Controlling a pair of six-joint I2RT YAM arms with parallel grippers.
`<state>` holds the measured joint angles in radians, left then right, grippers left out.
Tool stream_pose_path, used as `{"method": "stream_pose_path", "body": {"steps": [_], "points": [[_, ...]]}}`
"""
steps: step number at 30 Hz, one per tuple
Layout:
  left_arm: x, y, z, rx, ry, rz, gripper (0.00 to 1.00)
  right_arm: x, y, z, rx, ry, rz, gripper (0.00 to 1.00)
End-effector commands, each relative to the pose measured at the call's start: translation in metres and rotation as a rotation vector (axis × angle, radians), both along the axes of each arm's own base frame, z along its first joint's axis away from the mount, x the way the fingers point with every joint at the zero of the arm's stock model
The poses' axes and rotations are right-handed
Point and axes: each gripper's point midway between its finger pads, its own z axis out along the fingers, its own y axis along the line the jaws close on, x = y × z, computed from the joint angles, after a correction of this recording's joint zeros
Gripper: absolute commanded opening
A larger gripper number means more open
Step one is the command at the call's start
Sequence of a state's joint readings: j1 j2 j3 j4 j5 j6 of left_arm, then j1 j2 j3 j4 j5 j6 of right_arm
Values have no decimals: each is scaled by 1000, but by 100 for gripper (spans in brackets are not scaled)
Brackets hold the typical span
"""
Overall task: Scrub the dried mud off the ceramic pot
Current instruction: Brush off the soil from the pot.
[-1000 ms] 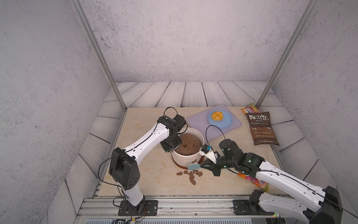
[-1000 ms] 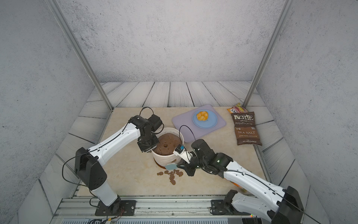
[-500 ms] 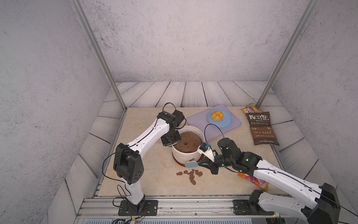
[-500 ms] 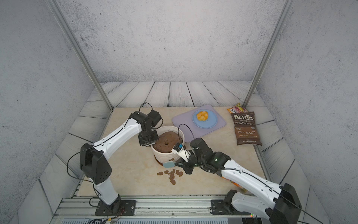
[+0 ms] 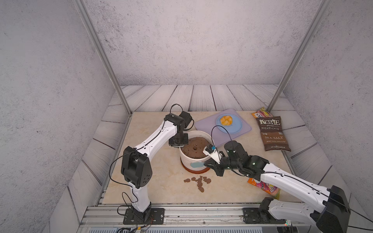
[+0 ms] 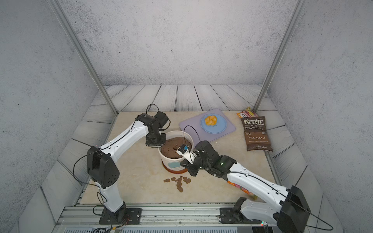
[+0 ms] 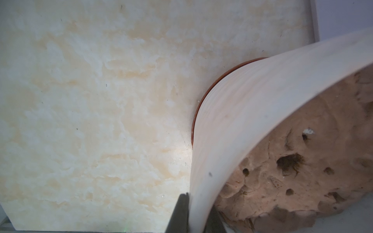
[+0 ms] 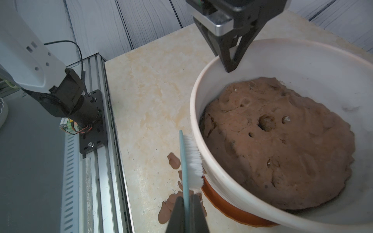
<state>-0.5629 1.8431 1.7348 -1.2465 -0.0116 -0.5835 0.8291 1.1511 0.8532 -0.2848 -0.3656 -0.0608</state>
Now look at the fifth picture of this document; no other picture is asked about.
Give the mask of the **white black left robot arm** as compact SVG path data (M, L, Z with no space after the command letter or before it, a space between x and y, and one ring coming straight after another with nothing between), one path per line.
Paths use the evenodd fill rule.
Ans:
M171 147L181 148L188 144L186 131L194 119L191 114L182 111L180 114L169 112L163 119L161 125L143 142L132 147L127 147L121 159L120 173L125 182L119 182L109 176L114 183L131 188L131 209L138 218L146 220L151 211L151 201L148 196L147 184L149 183L153 170L151 161L156 153L168 143Z

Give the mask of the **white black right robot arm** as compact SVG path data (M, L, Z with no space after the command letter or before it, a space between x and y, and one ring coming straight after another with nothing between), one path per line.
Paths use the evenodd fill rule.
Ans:
M204 165L223 176L226 170L271 184L301 200L300 203L265 198L261 204L272 218L288 219L317 227L323 233L345 233L351 211L343 189L327 188L292 175L257 155L249 155L236 141L224 146L227 155L209 144L203 150L210 157Z

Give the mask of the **teal scrub brush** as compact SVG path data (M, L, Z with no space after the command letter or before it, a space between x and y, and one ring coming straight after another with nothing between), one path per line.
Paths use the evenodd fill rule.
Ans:
M205 167L205 165L204 165L203 162L194 162L194 163L191 163L190 166L191 166L192 168L194 168L194 169Z

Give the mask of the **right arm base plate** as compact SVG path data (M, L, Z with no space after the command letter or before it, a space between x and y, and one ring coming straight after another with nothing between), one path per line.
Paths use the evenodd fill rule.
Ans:
M243 208L243 222L246 224L285 224L285 219L275 219L268 210Z

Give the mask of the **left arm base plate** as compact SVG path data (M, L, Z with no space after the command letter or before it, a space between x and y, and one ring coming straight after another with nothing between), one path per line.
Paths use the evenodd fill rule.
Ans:
M145 212L129 208L124 214L124 225L162 225L164 223L164 208L148 208Z

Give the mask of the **white ceramic pot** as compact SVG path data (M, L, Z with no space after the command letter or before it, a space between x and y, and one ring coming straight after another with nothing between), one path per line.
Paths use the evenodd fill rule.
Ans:
M203 131L190 131L187 134L188 134L188 139L194 138L194 137L204 137L205 139L207 139L210 142L210 144L212 144L211 136L208 135L207 133L203 132ZM205 166L203 168L194 169L190 166L190 164L194 163L194 162L203 162L204 163L211 158L210 156L206 156L205 158L202 158L202 159L192 159L192 158L189 158L189 157L185 156L182 153L181 149L182 149L182 147L179 148L180 160L181 160L181 163L183 163L187 168L189 168L191 170L203 170L203 169L207 168Z

